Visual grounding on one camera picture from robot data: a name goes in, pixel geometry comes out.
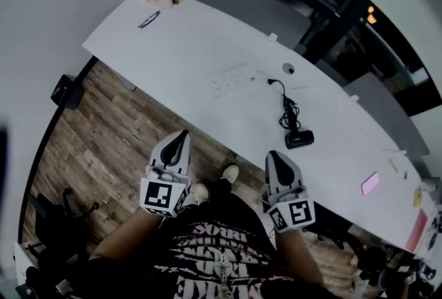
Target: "gray desk divider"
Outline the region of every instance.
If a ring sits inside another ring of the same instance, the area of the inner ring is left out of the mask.
[[[382,85],[373,73],[362,77],[344,87],[348,95],[358,95],[358,103],[367,111],[397,146],[407,151],[411,158],[430,154],[413,121],[393,95]]]
[[[277,0],[196,0],[249,24],[266,35],[275,33],[277,41],[293,50],[311,21]]]

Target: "black charger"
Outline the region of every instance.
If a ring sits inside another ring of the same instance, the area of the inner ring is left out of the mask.
[[[268,79],[267,83],[272,85],[278,82],[281,84],[283,89],[282,94],[282,105],[284,106],[284,113],[279,119],[279,124],[289,132],[285,135],[285,146],[287,149],[293,149],[301,146],[308,146],[315,142],[315,137],[313,132],[299,131],[301,123],[298,121],[299,108],[296,103],[285,95],[284,84],[277,79]]]

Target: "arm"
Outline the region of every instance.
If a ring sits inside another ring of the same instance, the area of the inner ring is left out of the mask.
[[[163,217],[159,215],[138,209],[125,223],[100,242],[89,260],[95,258],[127,259],[158,229],[162,219]]]
[[[293,277],[323,284],[323,275],[304,243],[300,231],[276,233],[276,248]]]
[[[403,285],[403,292],[401,295],[401,299],[408,299],[408,287],[409,286],[410,285],[408,284],[408,278],[407,278],[407,280],[405,281],[405,283]]]

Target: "black cable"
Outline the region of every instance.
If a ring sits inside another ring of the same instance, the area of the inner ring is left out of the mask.
[[[289,117],[287,114],[287,109],[292,109],[295,117],[296,117],[296,128],[299,130],[301,128],[301,123],[298,121],[298,115],[299,115],[299,107],[296,105],[296,102],[294,102],[292,99],[286,96],[285,94],[285,86],[284,84],[277,79],[268,79],[268,84],[273,84],[275,82],[278,82],[282,86],[282,105],[284,106],[284,113],[282,114],[281,118],[279,119],[279,124],[282,128],[289,130],[290,124],[289,124]]]

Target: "white wall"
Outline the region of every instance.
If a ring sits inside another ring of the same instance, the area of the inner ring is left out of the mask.
[[[89,60],[82,42],[123,0],[0,0],[0,120],[10,130],[10,165],[0,224],[0,266],[13,265],[23,190],[56,106],[64,73]]]

